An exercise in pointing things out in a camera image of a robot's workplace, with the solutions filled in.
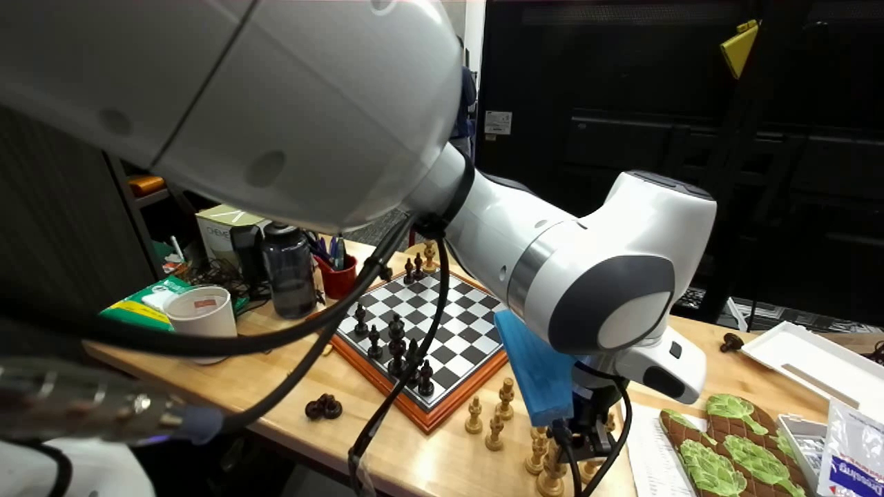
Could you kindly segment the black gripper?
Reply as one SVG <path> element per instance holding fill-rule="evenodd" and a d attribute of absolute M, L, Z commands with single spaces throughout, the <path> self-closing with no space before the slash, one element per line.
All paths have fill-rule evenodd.
<path fill-rule="evenodd" d="M 559 461 L 599 461 L 609 458 L 617 447 L 608 422 L 609 410 L 624 401 L 626 381 L 599 374 L 582 361 L 572 376 L 572 414 L 555 421 L 550 433 L 559 446 Z"/>

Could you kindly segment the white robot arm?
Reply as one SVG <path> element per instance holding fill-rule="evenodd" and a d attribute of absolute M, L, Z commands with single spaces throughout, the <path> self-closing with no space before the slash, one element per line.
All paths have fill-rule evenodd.
<path fill-rule="evenodd" d="M 264 218 L 406 212 L 547 352 L 680 403 L 703 386 L 664 317 L 713 196 L 624 172 L 572 216 L 478 172 L 441 0 L 0 0 L 0 106 Z"/>

